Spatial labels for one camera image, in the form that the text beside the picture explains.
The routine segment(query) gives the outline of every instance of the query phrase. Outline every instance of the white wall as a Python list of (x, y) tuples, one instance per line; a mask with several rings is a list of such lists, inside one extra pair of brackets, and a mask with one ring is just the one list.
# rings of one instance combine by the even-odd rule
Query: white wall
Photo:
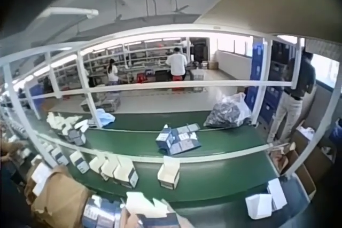
[(219, 63), (219, 69), (225, 73), (238, 80), (250, 79), (252, 58), (218, 50), (215, 59)]

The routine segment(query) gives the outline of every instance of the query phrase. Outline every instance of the hand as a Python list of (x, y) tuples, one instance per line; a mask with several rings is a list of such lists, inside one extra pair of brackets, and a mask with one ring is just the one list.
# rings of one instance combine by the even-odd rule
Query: hand
[(10, 154), (8, 153), (6, 156), (2, 156), (1, 157), (1, 162), (8, 162), (8, 161), (11, 161), (11, 156)]

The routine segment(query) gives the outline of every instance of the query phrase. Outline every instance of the woman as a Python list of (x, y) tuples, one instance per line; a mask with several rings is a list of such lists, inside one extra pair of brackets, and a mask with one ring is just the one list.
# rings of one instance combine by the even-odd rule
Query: woman
[(107, 85), (117, 85), (119, 82), (118, 77), (118, 68), (115, 65), (115, 61), (111, 59), (109, 61), (109, 65), (107, 66), (107, 76), (108, 76), (108, 83)]

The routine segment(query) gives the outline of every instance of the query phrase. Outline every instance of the ceiling pipe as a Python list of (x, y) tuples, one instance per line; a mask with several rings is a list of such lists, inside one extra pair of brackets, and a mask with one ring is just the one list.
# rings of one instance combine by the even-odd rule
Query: ceiling pipe
[(98, 16), (98, 10), (96, 9), (82, 9), (75, 7), (56, 7), (51, 6), (45, 9), (37, 18), (46, 18), (53, 14), (78, 14), (86, 15), (88, 19)]

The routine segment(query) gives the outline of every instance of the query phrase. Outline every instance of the chair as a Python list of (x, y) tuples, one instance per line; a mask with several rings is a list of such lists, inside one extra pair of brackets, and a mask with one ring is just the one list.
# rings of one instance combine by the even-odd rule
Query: chair
[[(182, 76), (172, 76), (172, 81), (183, 81)], [(172, 88), (173, 92), (184, 91), (184, 88)]]

